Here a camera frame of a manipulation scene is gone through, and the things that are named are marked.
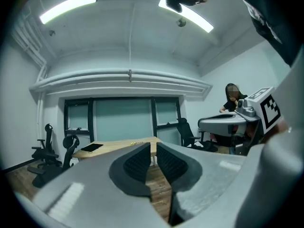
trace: white pipe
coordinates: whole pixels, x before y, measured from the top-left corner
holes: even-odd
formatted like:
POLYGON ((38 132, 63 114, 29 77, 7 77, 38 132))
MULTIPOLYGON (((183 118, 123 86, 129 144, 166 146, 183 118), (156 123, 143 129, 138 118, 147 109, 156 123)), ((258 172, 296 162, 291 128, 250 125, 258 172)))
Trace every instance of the white pipe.
POLYGON ((31 44, 31 46, 36 50, 39 51, 39 46, 37 45, 37 43, 32 39, 32 37, 29 35, 28 31, 25 28, 25 24, 23 21, 18 20, 19 22, 19 26, 15 25, 18 29, 20 29, 20 31, 22 32, 22 34, 25 36, 25 38, 29 41, 29 43, 31 44))
POLYGON ((41 62, 39 62, 38 58, 33 54, 25 44, 25 42, 19 37, 19 34, 16 31, 12 30, 11 35, 15 39, 15 41, 21 46, 21 48, 27 52, 27 54, 41 67, 41 62))
POLYGON ((44 37, 43 37, 43 35, 41 34, 41 32, 40 32, 40 30, 39 30, 39 28, 38 28, 38 26, 37 26, 37 24, 36 24, 34 18, 31 18, 30 23, 31 23, 32 26, 34 26, 34 28, 35 28, 35 30, 36 30, 38 36, 40 37, 41 41, 42 41, 43 44, 46 46, 46 48, 48 49, 48 51, 50 52, 50 54, 52 54, 52 56, 53 56, 54 58, 56 58, 57 55, 55 54, 55 52, 53 51, 53 49, 51 48, 51 46, 47 43, 47 41, 44 39, 44 37))
POLYGON ((27 47, 35 54, 35 56, 42 62, 42 64, 40 66, 43 66, 44 64, 46 64, 46 60, 38 53, 37 50, 35 50, 33 48, 33 46, 31 45, 31 43, 29 42, 29 40, 26 38, 26 36, 24 36, 24 34, 22 33, 22 31, 20 30, 20 28, 15 25, 14 27, 15 31, 17 32, 17 34, 21 37, 21 39, 25 42, 25 44, 27 45, 27 47))
POLYGON ((181 76, 181 75, 177 75, 177 74, 160 72, 160 71, 151 71, 151 70, 146 70, 146 69, 132 69, 132 74, 169 77, 169 78, 182 79, 182 80, 198 83, 198 84, 201 84, 204 86, 211 86, 210 84, 207 84, 199 79, 181 76))
POLYGON ((41 97, 42 93, 39 94, 37 102, 37 111, 36 111, 36 135, 37 139, 40 139, 40 126, 39 126, 39 117, 40 117, 40 106, 41 106, 41 97))
POLYGON ((46 79, 47 78, 47 72, 48 72, 48 68, 47 68, 47 65, 46 65, 46 68, 45 68, 45 70, 43 71, 43 73, 41 74, 41 78, 42 79, 40 79, 40 80, 44 80, 44 79, 46 79))
POLYGON ((46 65, 43 65, 43 66, 42 66, 42 68, 40 69, 39 74, 38 74, 38 77, 37 77, 36 83, 40 81, 41 76, 42 76, 42 74, 43 74, 43 72, 44 72, 44 70, 45 70, 45 69, 46 69, 46 65))
POLYGON ((32 37, 34 38, 34 40, 38 43, 39 48, 42 48, 42 44, 39 41, 39 39, 37 38, 35 32, 33 31, 32 27, 30 26, 29 22, 26 21, 25 22, 25 26, 27 27, 27 29, 29 30, 30 34, 32 35, 32 37))
MULTIPOLYGON (((140 81, 140 82, 158 82, 158 83, 167 83, 167 84, 178 84, 183 86, 194 86, 201 89, 205 88, 202 85, 194 82, 188 82, 185 80, 178 80, 174 78, 165 78, 159 76, 132 75, 132 80, 140 81)), ((37 82, 35 84, 38 85, 43 81, 45 80, 41 80, 40 82, 37 82)), ((87 83, 87 82, 98 82, 98 81, 129 81, 129 76, 121 75, 121 74, 119 75, 112 74, 112 75, 88 75, 88 76, 72 77, 72 78, 66 78, 55 82, 51 82, 48 84, 42 84, 42 85, 40 84, 40 86, 31 87, 30 89, 43 91, 53 87, 61 87, 67 85, 74 85, 74 84, 87 83)))
POLYGON ((45 92, 42 92, 41 94, 41 100, 40 100, 40 108, 39 108, 39 119, 38 119, 38 125, 39 125, 39 135, 42 137, 43 132, 43 105, 44 105, 44 99, 45 99, 45 92))
MULTIPOLYGON (((98 77, 101 77, 101 75, 110 75, 110 74, 128 74, 129 69, 127 68, 106 68, 106 69, 88 69, 88 70, 79 70, 75 72, 70 72, 70 73, 64 73, 56 76, 49 77, 45 80, 41 80, 40 82, 35 83, 33 86, 30 87, 31 90, 36 90, 42 86, 48 85, 53 82, 61 81, 64 79, 70 79, 73 77, 82 77, 82 76, 94 76, 99 75, 98 77)), ((166 79, 165 77, 168 78, 173 78, 173 79, 180 79, 184 81, 194 82, 198 84, 199 86, 208 86, 210 87, 210 84, 207 84, 203 81, 197 80, 197 79, 192 79, 189 77, 184 77, 180 75, 175 75, 175 74, 170 74, 170 73, 163 73, 163 72, 158 72, 158 71, 151 71, 151 70, 141 70, 141 69, 133 69, 132 74, 138 74, 138 75, 149 75, 149 76, 160 76, 163 77, 164 80, 166 79)))
MULTIPOLYGON (((113 92, 113 90, 124 90, 124 91, 131 91, 130 95, 138 95, 138 94, 145 94, 147 95, 147 91, 151 90, 151 88, 145 88, 145 87, 94 87, 94 88, 82 88, 82 89, 69 89, 69 90, 63 90, 63 91, 56 91, 56 92, 51 92, 48 93, 47 95, 58 95, 58 94, 66 94, 66 93, 71 93, 71 92, 76 92, 76 95, 78 95, 80 92, 83 91, 88 91, 85 95, 87 96, 88 94, 91 95, 99 95, 100 92, 104 95, 115 95, 121 93, 113 92)), ((197 95, 197 97, 201 97, 201 92, 196 92, 196 91, 190 91, 190 90, 178 90, 178 89, 153 89, 155 92, 163 92, 162 94, 174 94, 174 95, 197 95)))

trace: dark hair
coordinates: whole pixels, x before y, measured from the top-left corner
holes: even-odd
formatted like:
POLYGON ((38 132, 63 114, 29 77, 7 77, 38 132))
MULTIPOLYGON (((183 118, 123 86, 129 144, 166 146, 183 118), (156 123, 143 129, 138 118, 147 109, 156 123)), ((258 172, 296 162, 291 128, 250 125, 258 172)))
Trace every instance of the dark hair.
POLYGON ((230 87, 230 86, 234 86, 238 89, 238 100, 244 98, 244 95, 240 92, 239 88, 235 84, 229 83, 226 85, 226 88, 225 88, 227 101, 230 101, 229 93, 228 93, 228 87, 230 87))

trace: wooden floor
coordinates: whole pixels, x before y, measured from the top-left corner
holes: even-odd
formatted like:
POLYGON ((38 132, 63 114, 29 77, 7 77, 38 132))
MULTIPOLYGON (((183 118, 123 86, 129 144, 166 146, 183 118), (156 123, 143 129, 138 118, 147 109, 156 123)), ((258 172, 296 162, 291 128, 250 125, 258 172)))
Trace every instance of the wooden floor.
MULTIPOLYGON (((218 147, 218 152, 228 153, 229 150, 226 147, 220 146, 218 147)), ((28 172, 27 167, 36 166, 38 163, 40 163, 40 161, 23 166, 6 174, 12 189, 23 194, 30 200, 34 198, 39 189, 32 185, 32 181, 36 175, 28 172)), ((171 206, 171 186, 158 166, 151 166, 149 168, 146 185, 151 190, 153 207, 165 221, 168 221, 171 206)))

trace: glass window pane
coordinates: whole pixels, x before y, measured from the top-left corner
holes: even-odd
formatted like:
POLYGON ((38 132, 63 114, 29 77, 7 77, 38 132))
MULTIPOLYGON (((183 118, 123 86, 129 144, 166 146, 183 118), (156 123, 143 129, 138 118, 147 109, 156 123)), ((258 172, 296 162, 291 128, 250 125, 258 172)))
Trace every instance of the glass window pane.
POLYGON ((167 143, 181 145, 181 137, 177 128, 164 128, 157 130, 157 137, 167 143))
POLYGON ((88 136, 88 135, 77 135, 77 137, 79 139, 79 145, 75 149, 75 152, 80 150, 83 147, 86 147, 87 145, 89 145, 91 143, 90 136, 88 136))
POLYGON ((117 141, 153 136, 150 100, 95 102, 97 141, 117 141))
POLYGON ((87 108, 88 105, 72 105, 67 109, 68 112, 68 128, 76 130, 81 128, 81 130, 87 130, 87 108))
POLYGON ((157 125, 177 123, 176 102, 156 102, 157 125))

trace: person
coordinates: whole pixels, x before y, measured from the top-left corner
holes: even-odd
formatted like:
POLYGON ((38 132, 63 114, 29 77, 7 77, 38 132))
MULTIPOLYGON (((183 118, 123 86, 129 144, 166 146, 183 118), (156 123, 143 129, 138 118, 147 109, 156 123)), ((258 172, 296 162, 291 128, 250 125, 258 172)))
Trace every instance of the person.
POLYGON ((235 84, 227 84, 225 88, 227 102, 220 108, 219 112, 223 113, 225 110, 230 112, 235 111, 239 99, 245 99, 247 95, 243 95, 235 84))
MULTIPOLYGON (((176 0, 193 6, 208 0, 176 0)), ((301 0, 243 0, 256 31, 291 66, 303 43, 303 29, 298 21, 301 0)))

